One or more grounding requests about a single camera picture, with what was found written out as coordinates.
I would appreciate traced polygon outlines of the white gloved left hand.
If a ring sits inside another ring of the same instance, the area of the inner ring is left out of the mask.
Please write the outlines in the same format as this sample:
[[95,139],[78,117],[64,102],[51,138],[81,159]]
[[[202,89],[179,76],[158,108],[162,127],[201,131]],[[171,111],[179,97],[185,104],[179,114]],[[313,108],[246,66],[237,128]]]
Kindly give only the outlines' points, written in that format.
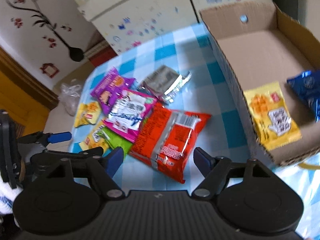
[[23,189],[17,186],[12,189],[9,183],[5,183],[0,177],[0,214],[7,215],[12,213],[13,202],[16,197],[23,191]]

